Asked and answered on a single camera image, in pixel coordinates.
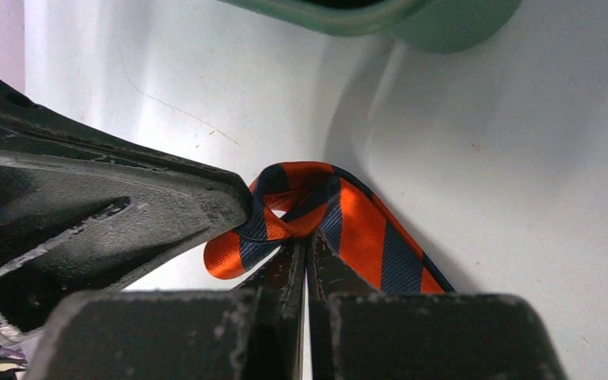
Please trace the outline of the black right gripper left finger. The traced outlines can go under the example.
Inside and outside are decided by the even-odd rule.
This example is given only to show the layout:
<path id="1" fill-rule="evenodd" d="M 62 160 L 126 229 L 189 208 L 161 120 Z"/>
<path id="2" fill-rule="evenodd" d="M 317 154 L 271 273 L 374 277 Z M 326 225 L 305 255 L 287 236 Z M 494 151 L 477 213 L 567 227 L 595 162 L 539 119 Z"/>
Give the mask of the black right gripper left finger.
<path id="1" fill-rule="evenodd" d="M 83 291 L 44 326 L 28 379 L 299 379 L 306 251 L 228 291 Z"/>

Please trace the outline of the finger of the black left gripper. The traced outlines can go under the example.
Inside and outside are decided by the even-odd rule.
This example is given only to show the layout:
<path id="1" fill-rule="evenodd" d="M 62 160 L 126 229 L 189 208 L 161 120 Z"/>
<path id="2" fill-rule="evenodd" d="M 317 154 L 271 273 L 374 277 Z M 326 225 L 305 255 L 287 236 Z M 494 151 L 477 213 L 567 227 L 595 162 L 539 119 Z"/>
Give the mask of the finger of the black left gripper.
<path id="1" fill-rule="evenodd" d="M 120 290 L 239 226 L 235 173 L 140 146 L 0 79 L 0 345 L 38 333 L 67 295 Z"/>

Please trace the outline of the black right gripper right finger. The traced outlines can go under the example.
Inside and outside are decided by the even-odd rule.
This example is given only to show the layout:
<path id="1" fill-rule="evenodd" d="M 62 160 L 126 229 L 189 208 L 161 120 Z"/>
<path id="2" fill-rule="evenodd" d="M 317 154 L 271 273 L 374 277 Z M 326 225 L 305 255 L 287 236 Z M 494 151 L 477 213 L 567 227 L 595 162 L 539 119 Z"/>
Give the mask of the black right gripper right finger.
<path id="1" fill-rule="evenodd" d="M 512 294 L 383 294 L 315 234 L 306 249 L 316 379 L 564 379 L 538 313 Z"/>

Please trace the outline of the orange navy striped tie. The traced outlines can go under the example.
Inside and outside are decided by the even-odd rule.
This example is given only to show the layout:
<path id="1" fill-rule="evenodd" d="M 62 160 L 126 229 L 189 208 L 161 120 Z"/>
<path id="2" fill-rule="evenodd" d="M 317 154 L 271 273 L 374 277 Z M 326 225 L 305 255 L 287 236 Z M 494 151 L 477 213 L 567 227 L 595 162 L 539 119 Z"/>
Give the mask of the orange navy striped tie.
<path id="1" fill-rule="evenodd" d="M 237 278 L 277 247 L 318 230 L 345 264 L 380 291 L 454 291 L 389 208 L 340 167 L 319 161 L 270 165 L 249 190 L 248 220 L 204 247 L 205 268 L 217 279 Z"/>

